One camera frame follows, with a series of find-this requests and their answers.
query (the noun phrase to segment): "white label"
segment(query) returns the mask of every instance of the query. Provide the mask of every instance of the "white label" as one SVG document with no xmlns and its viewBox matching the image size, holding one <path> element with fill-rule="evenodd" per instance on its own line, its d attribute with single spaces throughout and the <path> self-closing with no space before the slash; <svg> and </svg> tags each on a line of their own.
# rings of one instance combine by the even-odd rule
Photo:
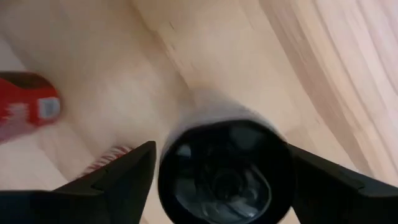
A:
<svg viewBox="0 0 398 224">
<path fill-rule="evenodd" d="M 39 118 L 53 119 L 60 114 L 60 101 L 56 97 L 42 98 L 39 103 Z"/>
</svg>

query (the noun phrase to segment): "red can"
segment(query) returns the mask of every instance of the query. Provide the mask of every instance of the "red can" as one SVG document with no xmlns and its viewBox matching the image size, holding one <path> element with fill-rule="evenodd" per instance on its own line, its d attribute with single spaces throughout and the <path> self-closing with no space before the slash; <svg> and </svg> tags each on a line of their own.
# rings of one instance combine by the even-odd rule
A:
<svg viewBox="0 0 398 224">
<path fill-rule="evenodd" d="M 0 142 L 54 122 L 60 98 L 44 78 L 27 72 L 0 72 Z"/>
</svg>

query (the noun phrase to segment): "light wood surface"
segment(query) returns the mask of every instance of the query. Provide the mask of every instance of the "light wood surface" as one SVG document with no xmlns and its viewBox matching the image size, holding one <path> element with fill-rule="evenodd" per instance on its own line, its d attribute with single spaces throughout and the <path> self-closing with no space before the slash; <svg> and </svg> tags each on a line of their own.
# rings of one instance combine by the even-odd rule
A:
<svg viewBox="0 0 398 224">
<path fill-rule="evenodd" d="M 64 104 L 57 124 L 0 146 L 0 189 L 53 189 L 115 144 L 161 148 L 202 87 L 398 186 L 394 0 L 13 0 L 0 32 L 0 69 L 42 74 Z M 168 222 L 155 188 L 142 222 Z"/>
</svg>

